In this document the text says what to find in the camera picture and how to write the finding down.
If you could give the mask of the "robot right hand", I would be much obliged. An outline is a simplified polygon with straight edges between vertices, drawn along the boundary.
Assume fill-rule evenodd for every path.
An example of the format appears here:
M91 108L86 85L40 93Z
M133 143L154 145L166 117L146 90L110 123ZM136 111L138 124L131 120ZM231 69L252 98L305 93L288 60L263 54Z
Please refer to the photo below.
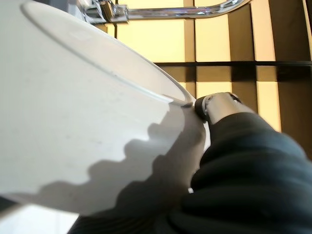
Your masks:
M72 234L309 234L312 163L231 93L195 101L211 144L177 209L146 220L80 217Z

